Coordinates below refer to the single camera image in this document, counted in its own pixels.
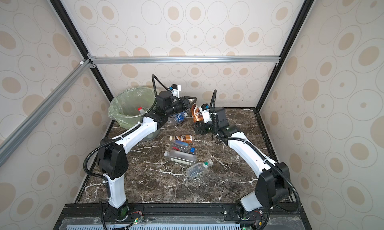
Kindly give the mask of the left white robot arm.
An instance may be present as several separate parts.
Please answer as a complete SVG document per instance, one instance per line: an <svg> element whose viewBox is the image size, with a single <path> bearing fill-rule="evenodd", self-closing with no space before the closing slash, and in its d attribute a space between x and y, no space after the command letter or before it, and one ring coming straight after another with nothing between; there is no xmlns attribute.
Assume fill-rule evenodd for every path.
<svg viewBox="0 0 384 230"><path fill-rule="evenodd" d="M148 135L159 130L169 117L174 117L196 103L196 97L179 97L181 87L172 85L164 91L154 92L153 105L136 125L112 139L104 138L100 146L87 155L83 169L89 176L102 179L107 189L109 211L119 220L128 214L124 175L128 170L127 154Z"/></svg>

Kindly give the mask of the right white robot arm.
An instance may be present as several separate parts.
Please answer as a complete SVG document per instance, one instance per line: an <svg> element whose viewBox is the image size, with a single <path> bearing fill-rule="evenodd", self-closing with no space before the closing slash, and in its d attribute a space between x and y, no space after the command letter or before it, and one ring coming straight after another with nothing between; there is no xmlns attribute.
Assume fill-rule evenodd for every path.
<svg viewBox="0 0 384 230"><path fill-rule="evenodd" d="M238 216L247 219L257 209L269 213L271 208L278 208L288 214L299 213L301 200L291 182L288 166L269 158L237 125L231 125L225 109L216 106L216 96L214 92L209 104L201 107L192 105L193 128L197 135L211 134L215 143L223 143L237 152L257 176L255 190L237 202Z"/></svg>

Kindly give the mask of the white red-capped milk bottle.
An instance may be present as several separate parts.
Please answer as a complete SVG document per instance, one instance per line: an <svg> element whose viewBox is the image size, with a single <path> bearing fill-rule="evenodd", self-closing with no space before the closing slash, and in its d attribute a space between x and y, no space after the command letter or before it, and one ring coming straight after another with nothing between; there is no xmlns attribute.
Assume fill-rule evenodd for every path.
<svg viewBox="0 0 384 230"><path fill-rule="evenodd" d="M145 115L147 113L147 111L144 110L142 107L139 107L138 111L139 111L140 115Z"/></svg>

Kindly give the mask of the clear bottle blue label white cap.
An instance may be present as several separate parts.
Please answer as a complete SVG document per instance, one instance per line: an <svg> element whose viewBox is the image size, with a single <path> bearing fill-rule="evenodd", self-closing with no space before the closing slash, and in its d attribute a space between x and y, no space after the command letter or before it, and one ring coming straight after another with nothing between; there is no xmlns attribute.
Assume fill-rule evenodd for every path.
<svg viewBox="0 0 384 230"><path fill-rule="evenodd" d="M179 114L170 116L168 123L171 125L179 124L179 123L182 123L186 117L188 117L188 113L187 112L181 112Z"/></svg>

